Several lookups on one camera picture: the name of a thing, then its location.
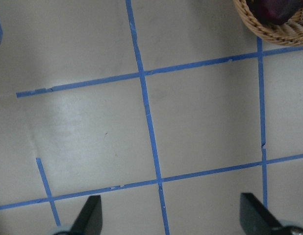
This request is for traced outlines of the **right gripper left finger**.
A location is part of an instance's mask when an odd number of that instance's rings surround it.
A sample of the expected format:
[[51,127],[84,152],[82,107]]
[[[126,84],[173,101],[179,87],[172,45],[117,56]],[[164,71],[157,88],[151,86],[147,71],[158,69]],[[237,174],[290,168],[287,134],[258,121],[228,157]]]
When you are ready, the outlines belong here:
[[100,235],[103,227],[101,196],[89,196],[70,228],[74,235]]

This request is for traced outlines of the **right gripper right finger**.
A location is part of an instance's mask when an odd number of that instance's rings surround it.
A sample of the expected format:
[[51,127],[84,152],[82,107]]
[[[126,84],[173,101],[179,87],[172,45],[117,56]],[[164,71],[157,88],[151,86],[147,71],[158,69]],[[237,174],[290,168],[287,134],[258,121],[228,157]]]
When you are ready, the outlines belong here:
[[239,222],[246,235],[277,235],[282,224],[253,193],[240,194]]

